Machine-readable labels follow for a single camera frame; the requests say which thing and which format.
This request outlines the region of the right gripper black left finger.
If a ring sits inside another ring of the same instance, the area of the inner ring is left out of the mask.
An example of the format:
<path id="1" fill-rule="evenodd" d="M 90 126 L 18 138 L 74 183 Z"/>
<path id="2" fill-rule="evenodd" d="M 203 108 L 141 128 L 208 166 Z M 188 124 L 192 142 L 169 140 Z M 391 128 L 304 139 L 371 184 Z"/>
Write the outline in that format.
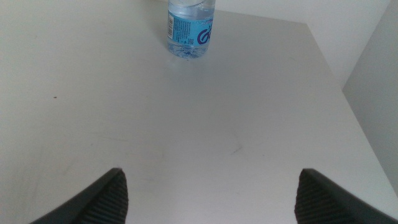
<path id="1" fill-rule="evenodd" d="M 33 224 L 124 224 L 128 206 L 125 173 L 120 168 L 112 168 L 61 206 L 34 220 Z"/>

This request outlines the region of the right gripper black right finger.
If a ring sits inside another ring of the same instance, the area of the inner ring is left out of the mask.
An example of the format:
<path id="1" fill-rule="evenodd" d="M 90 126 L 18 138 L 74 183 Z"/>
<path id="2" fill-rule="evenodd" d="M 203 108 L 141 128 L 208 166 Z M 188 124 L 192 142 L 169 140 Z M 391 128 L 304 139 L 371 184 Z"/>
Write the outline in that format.
<path id="1" fill-rule="evenodd" d="M 298 224 L 397 224 L 315 169 L 300 173 L 294 213 Z"/>

